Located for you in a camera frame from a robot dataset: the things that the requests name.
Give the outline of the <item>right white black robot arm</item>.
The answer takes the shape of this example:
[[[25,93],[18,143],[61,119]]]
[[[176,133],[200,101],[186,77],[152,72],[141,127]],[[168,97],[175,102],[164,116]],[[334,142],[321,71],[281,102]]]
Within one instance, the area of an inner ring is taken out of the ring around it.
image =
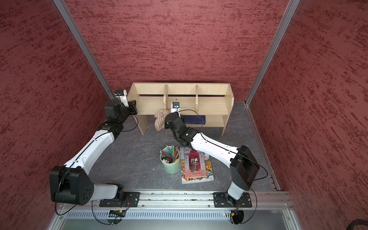
[[[165,117],[164,128],[170,129],[183,147],[206,153],[230,169],[232,183],[226,192],[228,198],[237,201],[251,189],[261,165],[248,147],[237,148],[213,140],[199,130],[187,127],[177,112]]]

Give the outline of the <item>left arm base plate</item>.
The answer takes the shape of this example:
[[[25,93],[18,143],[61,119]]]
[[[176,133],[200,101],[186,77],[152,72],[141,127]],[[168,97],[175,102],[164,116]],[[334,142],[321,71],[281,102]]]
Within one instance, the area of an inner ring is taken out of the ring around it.
[[[130,207],[136,208],[140,200],[140,192],[124,192],[123,195],[113,199],[103,199],[100,201],[99,207],[117,208]]]

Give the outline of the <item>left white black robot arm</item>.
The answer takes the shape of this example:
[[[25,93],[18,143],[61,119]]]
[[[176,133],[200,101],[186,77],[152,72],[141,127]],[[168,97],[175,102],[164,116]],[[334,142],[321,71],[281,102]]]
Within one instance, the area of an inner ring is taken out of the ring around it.
[[[138,113],[136,104],[135,100],[124,104],[118,98],[106,102],[106,120],[89,142],[63,166],[55,166],[50,171],[53,202],[78,206],[97,200],[116,202],[117,205],[125,202],[122,185],[95,184],[89,178],[89,173],[104,150],[124,131],[124,122],[128,117]]]

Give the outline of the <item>fluffy beige pink cloth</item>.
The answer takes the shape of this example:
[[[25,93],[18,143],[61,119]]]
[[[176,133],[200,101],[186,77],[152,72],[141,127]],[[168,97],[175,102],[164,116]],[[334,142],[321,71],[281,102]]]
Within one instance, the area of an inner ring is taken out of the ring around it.
[[[154,115],[154,117],[156,118],[156,120],[154,122],[154,126],[155,126],[156,131],[160,131],[160,130],[164,129],[165,118],[170,113],[171,113],[170,110],[160,110],[159,112],[157,112]]]

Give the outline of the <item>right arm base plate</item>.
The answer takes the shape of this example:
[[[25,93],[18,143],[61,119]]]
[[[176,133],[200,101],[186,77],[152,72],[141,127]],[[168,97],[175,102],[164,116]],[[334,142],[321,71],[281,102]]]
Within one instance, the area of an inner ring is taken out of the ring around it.
[[[213,200],[216,208],[251,208],[253,206],[249,193],[243,193],[236,200],[227,193],[214,192]]]

